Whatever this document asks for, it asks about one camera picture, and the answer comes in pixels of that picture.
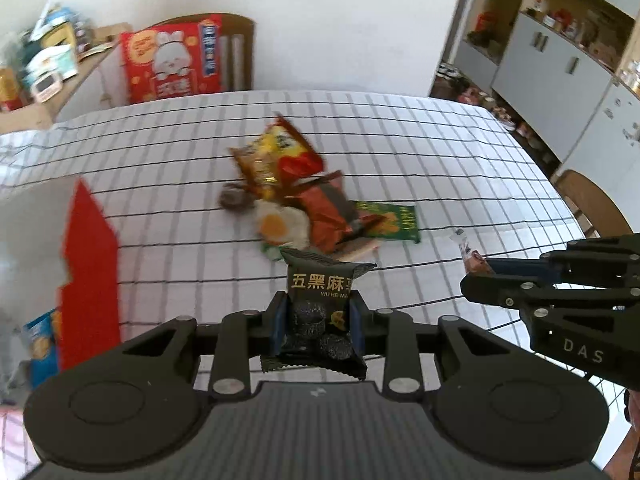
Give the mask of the black sesame snack packet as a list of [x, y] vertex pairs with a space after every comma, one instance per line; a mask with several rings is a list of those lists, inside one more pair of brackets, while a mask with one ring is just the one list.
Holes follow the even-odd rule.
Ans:
[[288, 265], [285, 340], [277, 356], [260, 358], [262, 369], [321, 367], [366, 378], [367, 365], [350, 339], [348, 296], [354, 281], [376, 265], [294, 248], [282, 249], [281, 255]]

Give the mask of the beige sausage stick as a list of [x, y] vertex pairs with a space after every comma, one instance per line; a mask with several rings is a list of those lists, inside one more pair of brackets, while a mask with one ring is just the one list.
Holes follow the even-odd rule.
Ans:
[[374, 238], [358, 238], [344, 244], [334, 257], [341, 261], [363, 261], [370, 252], [378, 249], [378, 241]]

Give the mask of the egg picture snack packet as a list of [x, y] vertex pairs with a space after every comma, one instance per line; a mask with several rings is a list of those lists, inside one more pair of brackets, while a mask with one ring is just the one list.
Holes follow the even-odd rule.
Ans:
[[255, 224], [262, 253], [271, 261], [282, 259], [282, 248], [306, 249], [310, 245], [310, 221], [300, 209], [268, 200], [256, 200]]

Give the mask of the green snack packet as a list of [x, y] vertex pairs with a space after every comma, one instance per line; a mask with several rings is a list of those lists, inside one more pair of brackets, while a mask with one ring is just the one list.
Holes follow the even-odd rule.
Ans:
[[420, 243], [419, 218], [415, 206], [362, 200], [355, 200], [354, 206], [363, 217], [376, 218], [374, 226], [364, 229], [365, 236]]

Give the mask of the dark red snack packet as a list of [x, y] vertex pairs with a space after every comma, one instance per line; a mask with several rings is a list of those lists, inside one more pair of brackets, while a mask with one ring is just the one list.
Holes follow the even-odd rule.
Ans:
[[380, 226], [382, 214], [361, 211], [343, 190], [343, 173], [332, 171], [291, 188], [290, 199], [301, 206], [310, 222], [309, 240], [322, 254], [332, 254], [341, 244], [365, 236]]

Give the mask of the red yellow chip bag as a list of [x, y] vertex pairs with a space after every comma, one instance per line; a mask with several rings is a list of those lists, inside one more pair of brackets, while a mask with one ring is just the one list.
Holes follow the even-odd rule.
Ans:
[[247, 192], [262, 200], [278, 200], [299, 180], [324, 170], [323, 158], [281, 114], [256, 139], [229, 152]]

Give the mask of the blue snack packet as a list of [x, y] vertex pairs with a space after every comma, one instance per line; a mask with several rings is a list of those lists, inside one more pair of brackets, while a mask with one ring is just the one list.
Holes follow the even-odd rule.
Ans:
[[30, 384], [35, 389], [61, 369], [61, 313], [53, 309], [25, 325], [30, 352]]

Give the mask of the wooden chair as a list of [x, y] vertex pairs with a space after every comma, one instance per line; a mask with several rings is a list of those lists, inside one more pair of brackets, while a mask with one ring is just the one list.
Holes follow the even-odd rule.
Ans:
[[221, 21], [218, 32], [218, 92], [252, 90], [255, 23], [245, 16], [233, 13], [219, 13], [218, 18]]
[[595, 183], [575, 170], [564, 171], [554, 182], [585, 237], [632, 234], [630, 224], [614, 202]]

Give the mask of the checkered white tablecloth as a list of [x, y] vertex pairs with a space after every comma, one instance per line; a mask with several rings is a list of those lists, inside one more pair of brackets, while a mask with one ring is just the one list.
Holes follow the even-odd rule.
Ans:
[[[526, 346], [513, 312], [459, 289], [462, 229], [494, 256], [536, 257], [579, 234], [562, 198], [484, 108], [411, 96], [240, 92], [102, 110], [48, 131], [1, 140], [1, 188], [80, 174], [120, 240], [122, 328], [134, 336], [180, 313], [213, 322], [261, 308], [285, 266], [260, 249], [250, 219], [224, 211], [236, 179], [231, 150], [275, 114], [306, 136], [352, 200], [411, 206], [420, 242], [386, 240], [357, 282], [370, 307], [420, 322], [457, 314]], [[147, 479], [489, 479], [425, 425], [424, 413], [378, 393], [383, 361], [365, 382], [320, 368], [252, 370], [251, 410], [222, 408], [192, 448], [146, 467]]]

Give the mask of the shoes on floor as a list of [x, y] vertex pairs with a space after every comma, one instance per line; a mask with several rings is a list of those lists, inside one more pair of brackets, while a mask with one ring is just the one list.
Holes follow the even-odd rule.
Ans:
[[441, 62], [436, 70], [431, 96], [437, 99], [456, 101], [483, 107], [503, 125], [506, 130], [527, 138], [532, 130], [519, 114], [506, 105], [494, 92], [486, 92], [473, 84], [456, 66]]

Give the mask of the grey white wardrobe cabinet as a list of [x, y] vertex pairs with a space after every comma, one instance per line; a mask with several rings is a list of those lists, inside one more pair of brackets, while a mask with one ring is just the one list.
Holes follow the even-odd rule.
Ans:
[[442, 62], [494, 92], [558, 174], [639, 174], [639, 0], [460, 0]]

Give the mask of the red rabbit cushion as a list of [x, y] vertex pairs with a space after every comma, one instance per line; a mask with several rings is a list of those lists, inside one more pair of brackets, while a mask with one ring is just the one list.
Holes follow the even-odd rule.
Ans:
[[220, 91], [221, 16], [120, 35], [129, 102]]

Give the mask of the wooden side cabinet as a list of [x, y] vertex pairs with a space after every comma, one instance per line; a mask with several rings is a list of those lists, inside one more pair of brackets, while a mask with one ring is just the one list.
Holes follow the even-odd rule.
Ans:
[[128, 94], [124, 61], [119, 38], [131, 32], [126, 22], [96, 29], [99, 40], [113, 39], [114, 44], [78, 64], [78, 74], [66, 81], [62, 90], [50, 100], [32, 103], [13, 112], [1, 113], [1, 133], [25, 130], [47, 130], [57, 122], [127, 104]]

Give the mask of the white digital timer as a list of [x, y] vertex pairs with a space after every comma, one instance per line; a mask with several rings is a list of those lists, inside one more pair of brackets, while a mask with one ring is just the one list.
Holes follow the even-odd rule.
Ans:
[[63, 89], [63, 78], [58, 72], [41, 75], [30, 86], [30, 94], [37, 103], [44, 103], [52, 99]]

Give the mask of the orange drink bottle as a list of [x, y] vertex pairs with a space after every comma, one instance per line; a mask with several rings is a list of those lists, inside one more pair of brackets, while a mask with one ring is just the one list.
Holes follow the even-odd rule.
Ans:
[[2, 112], [13, 112], [23, 106], [20, 83], [8, 66], [0, 67], [0, 105]]

